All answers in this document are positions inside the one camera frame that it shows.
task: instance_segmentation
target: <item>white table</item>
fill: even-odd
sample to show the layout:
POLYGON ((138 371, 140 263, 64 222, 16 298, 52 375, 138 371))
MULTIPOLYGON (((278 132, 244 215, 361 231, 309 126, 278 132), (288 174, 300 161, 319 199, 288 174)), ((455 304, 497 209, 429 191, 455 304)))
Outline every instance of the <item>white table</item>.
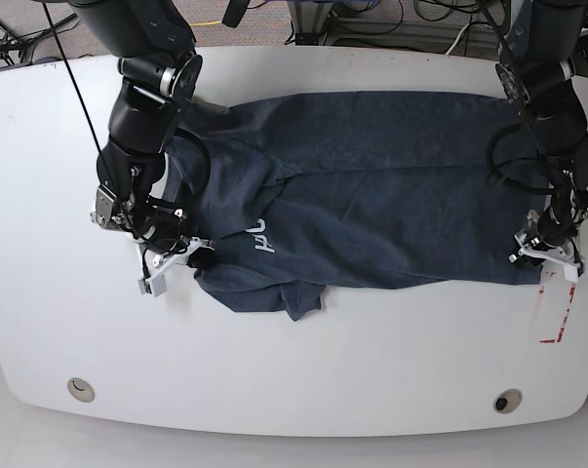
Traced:
MULTIPOLYGON (((434 90, 502 97, 491 62, 293 47, 201 51, 197 96, 223 105, 293 93, 434 90)), ((98 136, 114 58, 74 61, 98 136)), ((575 79, 588 115, 588 80, 575 79)), ((569 416, 588 393, 588 272, 564 339, 569 284, 447 282, 331 289, 325 310, 234 314, 188 268, 137 290, 134 247, 90 223, 96 151, 63 64, 0 73, 0 363, 22 401, 201 431, 291 436, 449 432, 569 416), (96 389, 74 400, 71 377, 96 389), (517 388, 511 414, 492 409, 517 388)), ((588 222, 582 231, 588 257, 588 222)))

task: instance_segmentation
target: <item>floor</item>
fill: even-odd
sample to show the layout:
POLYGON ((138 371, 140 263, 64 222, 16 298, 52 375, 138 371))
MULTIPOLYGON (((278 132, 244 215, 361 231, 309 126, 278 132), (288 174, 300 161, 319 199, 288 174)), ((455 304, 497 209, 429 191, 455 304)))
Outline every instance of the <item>floor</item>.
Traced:
MULTIPOLYGON (((418 20, 414 10, 416 0, 379 0, 377 8, 371 11, 352 16, 361 16, 375 20, 397 22, 401 20, 418 20)), ((471 4, 471 0, 454 0, 458 5, 471 4)), ((230 29, 222 24, 202 25, 222 19, 228 0, 174 0, 183 17, 191 24, 201 24, 193 26, 194 32, 198 38, 198 45, 202 47, 211 46, 228 46, 228 45, 280 45, 283 44, 291 34, 290 14, 287 3, 281 0, 270 0, 261 5, 262 0, 252 0, 251 6, 259 6, 249 10, 244 17, 240 26, 236 29, 230 29)), ((350 1, 347 2, 352 9, 362 10, 369 3, 367 1, 350 1)), ((61 20, 71 14, 71 10, 64 4, 50 4, 54 21, 61 20)), ((429 18, 435 19, 445 15, 448 10, 444 7, 430 5, 418 2, 417 9, 420 13, 429 18)), ((501 8, 495 5, 493 10, 498 18, 503 18, 501 8)), ((39 3, 31 0, 0 0, 0 20, 12 30, 14 35, 20 36, 33 31, 47 27, 46 18, 42 7, 39 3)), ((451 12, 451 14, 441 22, 450 24, 466 24, 470 16, 460 13, 451 12)), ((70 59, 77 59, 86 56, 97 56, 106 54, 102 44, 90 33, 90 31, 78 20, 68 23, 61 29, 61 43, 70 59)), ((386 45, 386 42, 376 41, 379 44, 386 45)), ((343 43, 349 46, 361 46, 361 44, 343 43)), ((428 44, 426 51, 438 52, 444 50, 447 46, 428 44)), ((33 51, 33 60, 43 57, 57 56, 58 50, 53 39, 40 41, 33 51)), ((470 56, 480 57, 482 51, 476 48, 469 50, 470 56)), ((12 57, 18 62, 16 54, 12 57)), ((0 67, 5 64, 0 60, 0 67)))

